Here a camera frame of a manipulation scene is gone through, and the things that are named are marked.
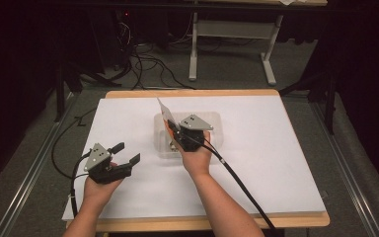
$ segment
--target hand-mounted device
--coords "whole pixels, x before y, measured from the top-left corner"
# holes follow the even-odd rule
[[[168,127],[171,129],[174,139],[185,151],[195,151],[204,143],[204,131],[212,130],[213,126],[196,115],[190,115],[180,121],[177,126],[168,119]]]
[[[131,176],[132,167],[140,161],[140,154],[135,155],[126,164],[112,166],[112,154],[122,149],[124,149],[124,142],[108,150],[100,143],[95,143],[84,171],[88,172],[89,177],[99,184],[108,184]]]

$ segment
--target black cable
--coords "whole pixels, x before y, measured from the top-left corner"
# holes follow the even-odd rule
[[[142,63],[142,61],[140,59],[140,56],[137,53],[137,50],[134,50],[134,51],[135,51],[135,54],[136,54],[135,56],[137,57],[138,63],[140,64],[140,73],[137,75],[137,73],[133,70],[134,74],[137,76],[137,82],[131,88],[131,91],[133,91],[134,89],[136,89],[137,85],[140,85],[140,87],[144,90],[144,86],[141,83],[141,75],[143,74],[143,63]]]
[[[260,212],[261,216],[263,217],[264,221],[266,222],[266,224],[268,225],[271,233],[273,236],[275,237],[278,237],[279,234],[277,233],[276,231],[276,228],[275,226],[272,224],[272,222],[270,221],[270,219],[267,217],[267,215],[265,214],[265,212],[263,211],[263,209],[261,208],[261,206],[257,203],[257,201],[254,199],[254,197],[251,195],[251,193],[248,191],[248,189],[245,187],[245,185],[243,184],[243,182],[241,181],[241,179],[239,178],[239,176],[233,171],[233,169],[230,167],[230,165],[223,159],[223,157],[217,152],[217,150],[214,148],[214,146],[206,139],[204,139],[211,147],[208,147],[198,141],[196,141],[195,139],[193,139],[192,137],[184,134],[184,133],[181,133],[182,135],[184,135],[186,138],[190,139],[191,141],[201,145],[202,147],[204,147],[205,149],[209,150],[211,153],[213,153],[220,161],[220,163],[222,163],[224,165],[224,167],[226,168],[226,170],[230,173],[230,175],[233,177],[233,179],[236,181],[236,183],[239,185],[239,187],[242,189],[242,191],[245,193],[245,195],[248,197],[248,199],[252,202],[252,204],[257,208],[257,210]]]
[[[116,84],[116,83],[108,80],[107,78],[98,75],[97,73],[94,73],[92,71],[89,71],[86,68],[83,68],[83,67],[79,66],[78,64],[76,64],[74,62],[66,62],[66,64],[69,65],[77,73],[79,73],[79,74],[85,74],[85,75],[91,77],[92,79],[97,80],[98,82],[101,82],[102,84],[104,84],[106,86],[121,87],[121,84]]]
[[[192,26],[192,13],[189,13],[189,24],[187,26],[187,30],[184,32],[183,36],[180,39],[178,39],[177,41],[168,42],[168,45],[171,46],[171,45],[174,45],[176,43],[191,40],[192,37],[188,36],[190,29],[191,29],[191,26]]]
[[[170,47],[175,48],[175,49],[185,49],[185,50],[191,49],[192,48],[191,38],[180,41],[180,42],[175,42],[174,44],[170,44]]]
[[[78,120],[81,120],[84,116],[88,115],[89,113],[95,111],[97,108],[93,108],[89,111],[87,111],[86,113],[84,113],[83,115],[81,115],[80,117],[77,117],[72,123],[70,123],[58,136],[57,138],[55,139],[52,147],[51,147],[51,153],[50,153],[50,158],[51,158],[51,163],[53,164],[53,167],[54,169],[62,176],[66,177],[67,179],[71,180],[72,177],[67,175],[66,173],[64,173],[63,171],[61,171],[61,169],[57,166],[56,162],[55,162],[55,159],[54,159],[54,151],[55,151],[55,148],[56,148],[56,145],[57,145],[57,142],[60,140],[60,138],[63,136],[64,133],[66,133],[66,131],[73,126],[73,124],[75,124]]]
[[[259,39],[246,39],[246,42],[234,42],[234,41],[229,41],[226,39],[219,39],[219,40],[222,41],[223,43],[226,43],[229,45],[236,45],[236,46],[245,46],[245,45],[249,45],[249,44],[259,41]]]
[[[82,177],[82,176],[88,176],[89,174],[82,174],[82,175],[78,175],[75,177],[75,179],[78,179],[79,177]]]
[[[72,176],[71,176],[71,179],[70,179],[70,203],[72,204],[72,211],[73,211],[73,216],[76,217],[76,215],[78,214],[78,205],[76,203],[76,194],[75,194],[75,180],[77,177],[79,176],[76,176],[76,173],[78,173],[78,168],[79,168],[79,165],[81,164],[81,162],[87,158],[89,155],[91,154],[91,150],[84,154],[75,164],[75,167],[73,168],[73,171],[72,171]]]
[[[123,76],[125,76],[126,74],[128,74],[128,72],[131,70],[131,62],[130,60],[127,60],[127,62],[125,63],[123,69],[121,72],[119,72],[118,74],[116,74],[116,76],[112,77],[112,78],[107,78],[107,80],[109,81],[113,81],[113,80],[116,80],[116,79],[119,79]]]
[[[215,48],[213,48],[213,49],[209,49],[209,50],[202,49],[202,48],[199,47],[199,45],[196,47],[196,49],[199,50],[199,51],[204,51],[204,52],[213,52],[213,51],[219,49],[221,47],[221,43],[222,43],[222,41],[220,41],[220,40],[215,40],[215,41],[218,41],[218,45]]]
[[[136,51],[136,53],[138,53],[137,52],[137,48],[138,47],[140,47],[140,46],[146,46],[146,45],[150,45],[150,48],[149,49],[147,49],[147,50],[145,50],[145,51],[141,51],[141,52],[139,52],[139,53],[148,53],[148,52],[150,52],[150,51],[153,51],[153,48],[154,48],[154,43],[150,43],[150,42],[147,42],[147,43],[140,43],[139,45],[137,45],[136,47],[135,47],[135,51]]]
[[[180,84],[183,88],[196,90],[194,87],[185,85],[184,83],[182,83],[179,80],[177,80],[177,78],[175,77],[174,72],[161,59],[156,58],[156,57],[154,57],[152,55],[149,55],[149,54],[143,54],[143,56],[140,56],[140,59],[151,60],[151,61],[157,62],[161,67],[163,67],[164,69],[166,69],[171,74],[172,79],[175,82],[177,82],[178,84]]]
[[[144,59],[144,60],[141,60],[140,58],[139,58],[139,61],[140,62],[142,62],[142,61],[145,61],[145,62],[153,62],[154,64],[153,64],[153,66],[151,66],[151,67],[149,67],[149,68],[147,68],[147,69],[144,69],[144,70],[150,70],[150,69],[152,69],[152,68],[155,68],[157,65],[160,65],[160,67],[161,67],[161,73],[160,73],[160,78],[161,78],[161,82],[166,86],[166,87],[168,87],[168,88],[173,88],[173,86],[171,86],[171,85],[168,85],[168,83],[166,83],[165,82],[165,80],[164,80],[164,78],[163,78],[163,73],[164,73],[164,71],[165,71],[165,67],[163,67],[159,62],[157,62],[156,60],[153,60],[153,59]]]

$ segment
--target table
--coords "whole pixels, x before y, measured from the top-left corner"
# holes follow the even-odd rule
[[[154,114],[160,111],[155,97],[159,97],[173,113],[187,110],[193,112],[209,111],[211,106],[214,106],[215,111],[222,115],[224,134],[235,134],[235,136],[224,136],[224,142],[219,152],[238,173],[253,196],[257,198],[257,201],[275,227],[312,227],[329,224],[328,213],[317,191],[283,103],[276,91],[112,91],[107,93],[106,99],[100,101],[84,151],[87,151],[89,146],[92,146],[97,140],[106,146],[123,141],[126,148],[119,152],[122,153],[120,155],[124,157],[123,159],[128,161],[129,158],[135,155],[136,150],[140,150],[141,162],[134,167],[133,175],[127,178],[114,193],[112,201],[100,216],[97,231],[176,231],[210,228],[205,215],[200,212],[203,207],[200,200],[196,199],[196,190],[190,186],[190,177],[186,174],[182,164],[180,164],[181,161],[157,157],[153,146],[153,137],[144,139],[144,137],[151,136],[147,132],[152,133]],[[198,103],[207,101],[211,102],[211,104]],[[240,105],[242,101],[249,104],[249,107],[256,107],[257,112],[251,113],[249,117],[241,118],[240,113],[251,110],[249,107]],[[225,102],[226,105],[224,107],[220,106],[220,102]],[[180,110],[180,106],[177,105],[182,105],[183,103],[185,107]],[[149,105],[142,107],[128,106],[143,104]],[[134,118],[130,122],[135,125],[127,124],[127,121],[120,118]],[[241,124],[244,125],[237,125],[234,123],[234,119],[240,119],[243,121]],[[121,132],[122,129],[127,129],[127,127],[135,127],[135,129],[131,134],[125,134],[124,130]],[[255,143],[252,146],[249,141],[237,139],[238,132],[258,128],[263,130],[263,135],[260,133],[253,135],[253,137],[258,138],[258,144]],[[285,149],[273,149],[272,145],[275,143],[285,146]],[[263,154],[266,155],[259,161],[256,160],[257,158],[250,158],[253,157],[253,154],[250,154],[249,150],[255,149],[253,147],[259,147],[263,150]],[[244,157],[245,160],[244,162],[237,162],[238,158],[235,157],[239,157],[239,159]],[[259,170],[249,171],[249,167],[258,165],[258,162],[261,163]],[[258,216],[258,212],[252,209],[250,203],[245,200],[246,197],[244,197],[242,191],[235,188],[232,178],[229,179],[224,167],[218,163],[218,161],[214,162],[212,160],[210,168],[212,175],[241,206],[253,215],[261,228],[267,228],[265,221]],[[250,175],[255,176],[256,174],[262,174],[264,177],[273,180],[269,184],[272,184],[274,189],[267,188],[267,183],[261,180],[248,179]],[[166,179],[165,177],[174,177],[174,181],[171,183],[171,179]],[[78,205],[82,200],[83,182],[84,178],[78,178],[75,183]],[[172,189],[180,189],[180,191],[174,193],[168,191],[158,192],[159,190],[166,190],[166,185],[171,186]],[[276,194],[281,190],[284,190],[283,195]],[[178,204],[171,210],[162,207],[165,203],[174,205],[173,202],[177,198],[184,205]],[[275,201],[281,201],[281,203],[272,204]],[[145,213],[144,210],[152,208],[152,206],[161,206],[162,208],[155,208],[150,210],[150,213]],[[183,212],[189,210],[191,214],[188,216],[174,216],[176,209],[181,209],[179,211]],[[70,204],[68,204],[63,219],[70,223],[72,217]]]
[[[203,0],[199,2],[212,2],[212,3],[250,3],[250,4],[274,4],[281,5],[280,0]],[[302,6],[326,6],[327,0],[312,0],[306,2],[293,1],[294,5],[301,4]],[[273,75],[272,67],[270,66],[270,55],[275,44],[276,37],[278,36],[281,27],[282,15],[278,15],[274,22],[267,23],[253,23],[253,22],[232,22],[232,21],[211,21],[199,20],[197,12],[192,15],[192,49],[189,59],[189,79],[190,81],[196,80],[196,67],[197,67],[197,38],[204,37],[224,37],[224,38],[241,38],[241,39],[262,39],[267,40],[267,49],[261,52],[261,62],[264,67],[266,80],[269,86],[275,86],[276,80]]]

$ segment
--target white paper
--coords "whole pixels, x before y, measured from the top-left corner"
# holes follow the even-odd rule
[[[218,152],[239,175],[266,213],[321,212],[325,206],[278,96],[161,98],[175,113],[221,115],[224,142]],[[100,218],[205,215],[181,159],[162,159],[154,146],[156,98],[102,99],[84,147],[94,143],[125,148],[113,161],[128,162],[140,153],[131,177],[121,183]],[[86,160],[79,171],[83,170]],[[212,176],[249,213],[258,213],[227,170],[212,157]],[[78,206],[85,177],[75,182]],[[73,219],[70,203],[62,219]]]

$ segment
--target gray floor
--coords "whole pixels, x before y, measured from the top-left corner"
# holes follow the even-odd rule
[[[265,44],[262,41],[246,45],[234,44],[246,41],[231,42],[233,44],[222,45],[214,51],[211,51],[217,46],[214,42],[200,46],[203,50],[198,54],[196,82],[188,81],[190,50],[185,45],[177,44],[168,50],[142,46],[138,50],[139,55],[147,51],[162,59],[178,80],[196,89],[269,88],[259,59],[259,48],[265,48]],[[314,43],[295,45],[291,40],[276,44],[270,60],[277,81],[273,89],[282,89],[299,79],[314,46]],[[167,71],[162,73],[159,65],[151,68],[153,65],[153,62],[143,63],[147,69],[141,79],[144,87],[165,87],[161,77],[166,84],[178,86]],[[136,83],[136,77],[130,72],[116,82],[123,84],[120,90],[129,90]],[[113,90],[85,82],[84,86],[81,94],[69,96],[70,110],[62,123],[54,122],[55,95],[49,98],[46,110],[31,124],[1,173],[0,236],[60,236],[63,233],[64,222],[60,218],[69,193],[69,181],[54,170],[51,150],[43,145],[51,144],[49,137],[54,137],[56,131],[59,134],[75,117],[94,108],[107,91]],[[341,100],[337,98],[335,135],[329,135],[322,126],[322,106],[308,103],[306,93],[295,92],[283,101],[331,218],[329,226],[312,228],[309,236],[379,236],[379,177],[356,138]],[[84,126],[74,125],[68,129],[55,146],[56,162],[66,173],[81,156],[93,115],[83,117]],[[25,177],[33,178],[26,182]],[[308,235],[306,229],[294,228],[287,229],[285,236]]]

